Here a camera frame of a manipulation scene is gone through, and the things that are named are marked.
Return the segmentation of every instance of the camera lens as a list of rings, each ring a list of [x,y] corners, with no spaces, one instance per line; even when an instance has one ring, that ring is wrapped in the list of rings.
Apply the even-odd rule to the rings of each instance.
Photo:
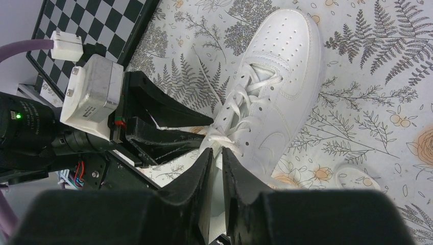
[[[57,131],[50,107],[0,92],[0,149],[38,153],[51,144]]]

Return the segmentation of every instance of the screw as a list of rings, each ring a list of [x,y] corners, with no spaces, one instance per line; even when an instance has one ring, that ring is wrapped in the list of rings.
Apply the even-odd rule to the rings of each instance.
[[[94,172],[92,173],[92,177],[94,177],[94,178],[98,178],[98,177],[99,177],[99,172],[98,172],[98,171],[94,171]]]
[[[78,74],[78,68],[74,67],[72,69],[72,74],[77,75]]]

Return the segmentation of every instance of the white sneaker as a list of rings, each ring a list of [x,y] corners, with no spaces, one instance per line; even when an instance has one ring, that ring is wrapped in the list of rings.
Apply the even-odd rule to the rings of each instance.
[[[368,175],[368,173],[350,164],[341,165],[337,169],[334,178],[337,188],[381,191],[379,183]]]
[[[212,147],[217,154],[221,146],[230,148],[251,173],[270,179],[316,102],[322,46],[316,23],[305,14],[272,13],[248,46],[200,150]]]

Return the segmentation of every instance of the white motor housing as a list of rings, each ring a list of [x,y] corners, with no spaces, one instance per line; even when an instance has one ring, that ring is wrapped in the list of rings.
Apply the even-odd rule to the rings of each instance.
[[[108,116],[119,105],[123,75],[123,66],[100,55],[91,56],[84,67],[74,67],[60,121],[109,140]]]

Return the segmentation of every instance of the checkerboard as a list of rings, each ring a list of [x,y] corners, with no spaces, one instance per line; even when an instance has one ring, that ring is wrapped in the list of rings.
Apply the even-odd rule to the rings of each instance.
[[[33,34],[49,39],[52,32],[81,36],[83,44],[99,42],[106,57],[127,66],[159,0],[45,0]],[[73,62],[54,60],[49,50],[32,51],[27,58],[61,98]]]

